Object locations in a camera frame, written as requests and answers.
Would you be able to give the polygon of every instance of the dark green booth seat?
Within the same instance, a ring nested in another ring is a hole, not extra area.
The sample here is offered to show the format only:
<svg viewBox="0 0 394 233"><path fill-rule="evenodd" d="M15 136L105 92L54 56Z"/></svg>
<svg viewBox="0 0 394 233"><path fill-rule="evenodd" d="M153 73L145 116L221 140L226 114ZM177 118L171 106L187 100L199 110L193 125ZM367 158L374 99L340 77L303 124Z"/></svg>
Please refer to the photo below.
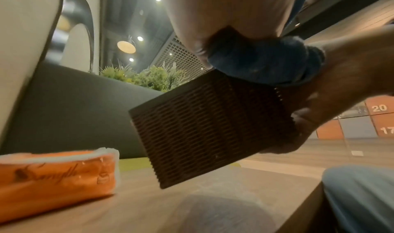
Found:
<svg viewBox="0 0 394 233"><path fill-rule="evenodd" d="M10 123L0 154L119 150L145 157L128 110L162 94L50 64L40 64Z"/></svg>

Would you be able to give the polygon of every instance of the hand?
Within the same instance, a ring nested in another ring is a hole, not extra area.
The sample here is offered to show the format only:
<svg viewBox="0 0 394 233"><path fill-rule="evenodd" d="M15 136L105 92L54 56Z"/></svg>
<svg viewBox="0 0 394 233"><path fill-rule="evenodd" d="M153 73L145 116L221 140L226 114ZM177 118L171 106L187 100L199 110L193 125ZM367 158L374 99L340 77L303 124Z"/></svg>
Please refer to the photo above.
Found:
<svg viewBox="0 0 394 233"><path fill-rule="evenodd" d="M394 93L394 26L315 44L326 65L311 82L280 88L300 135L290 144L264 152L297 150L319 126L375 95Z"/></svg>

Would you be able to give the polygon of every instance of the white number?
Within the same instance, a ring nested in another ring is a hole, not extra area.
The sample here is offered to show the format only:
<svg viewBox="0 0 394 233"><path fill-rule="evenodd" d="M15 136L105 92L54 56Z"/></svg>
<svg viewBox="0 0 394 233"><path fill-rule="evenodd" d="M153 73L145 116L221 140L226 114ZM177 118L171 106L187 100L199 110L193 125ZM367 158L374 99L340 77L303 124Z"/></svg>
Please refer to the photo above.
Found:
<svg viewBox="0 0 394 233"><path fill-rule="evenodd" d="M387 111L386 105L372 106L374 112Z"/></svg>
<svg viewBox="0 0 394 233"><path fill-rule="evenodd" d="M381 130L385 133L385 134L394 134L394 127L382 127Z"/></svg>

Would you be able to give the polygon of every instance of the orange locker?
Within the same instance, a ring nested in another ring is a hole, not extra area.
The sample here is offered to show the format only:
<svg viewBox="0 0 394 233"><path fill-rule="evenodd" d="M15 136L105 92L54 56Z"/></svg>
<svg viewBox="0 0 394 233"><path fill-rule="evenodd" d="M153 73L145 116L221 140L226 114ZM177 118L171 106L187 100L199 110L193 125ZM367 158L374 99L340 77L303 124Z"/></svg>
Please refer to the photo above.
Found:
<svg viewBox="0 0 394 233"><path fill-rule="evenodd" d="M344 133L342 132L339 120L330 120L317 129L317 137L319 139L342 139Z"/></svg>
<svg viewBox="0 0 394 233"><path fill-rule="evenodd" d="M379 137L394 138L394 113L371 117Z"/></svg>
<svg viewBox="0 0 394 233"><path fill-rule="evenodd" d="M394 113L394 97L393 96L376 96L368 98L365 103L369 114Z"/></svg>

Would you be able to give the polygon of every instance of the ceiling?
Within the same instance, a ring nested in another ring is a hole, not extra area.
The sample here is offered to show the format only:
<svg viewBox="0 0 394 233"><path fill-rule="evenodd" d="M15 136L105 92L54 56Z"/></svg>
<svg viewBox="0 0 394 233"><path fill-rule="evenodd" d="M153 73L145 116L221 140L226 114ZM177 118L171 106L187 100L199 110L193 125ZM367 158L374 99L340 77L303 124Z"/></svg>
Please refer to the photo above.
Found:
<svg viewBox="0 0 394 233"><path fill-rule="evenodd" d="M314 0L304 7L298 16L300 25L294 22L284 34L300 34L315 31L314 35L327 27L320 26L318 31L314 24L321 24L314 20L323 14L333 14L330 8L338 6L342 0ZM151 65L172 65L187 71L190 78L195 78L205 72L199 60L182 45L174 34L171 23L166 15L161 2L156 0L103 0L102 34L101 34L101 60L100 66L131 65L135 71L141 71ZM330 22L336 23L340 15L331 18ZM135 42L136 53L130 55L117 48L117 42L126 40L131 36Z"/></svg>

